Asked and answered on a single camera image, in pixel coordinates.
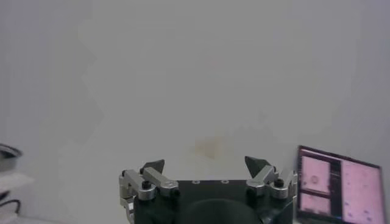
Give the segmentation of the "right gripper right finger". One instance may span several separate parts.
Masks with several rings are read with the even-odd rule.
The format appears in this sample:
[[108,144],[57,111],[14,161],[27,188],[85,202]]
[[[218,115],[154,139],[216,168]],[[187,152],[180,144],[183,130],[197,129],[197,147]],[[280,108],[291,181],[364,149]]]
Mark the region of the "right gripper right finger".
[[297,197],[298,177],[295,170],[278,171],[265,159],[252,156],[245,156],[244,160],[251,175],[251,178],[246,180],[246,186],[254,192],[256,197],[263,196],[266,191],[276,200]]

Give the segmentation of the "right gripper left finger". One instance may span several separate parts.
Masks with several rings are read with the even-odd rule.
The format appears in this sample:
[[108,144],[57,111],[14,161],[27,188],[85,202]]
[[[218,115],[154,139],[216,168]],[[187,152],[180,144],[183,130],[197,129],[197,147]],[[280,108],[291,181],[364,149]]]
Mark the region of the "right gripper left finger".
[[123,170],[119,175],[120,205],[126,210],[130,224],[135,223],[136,199],[152,201],[159,193],[163,197],[173,198],[180,194],[179,182],[163,175],[165,160],[146,163],[139,171]]

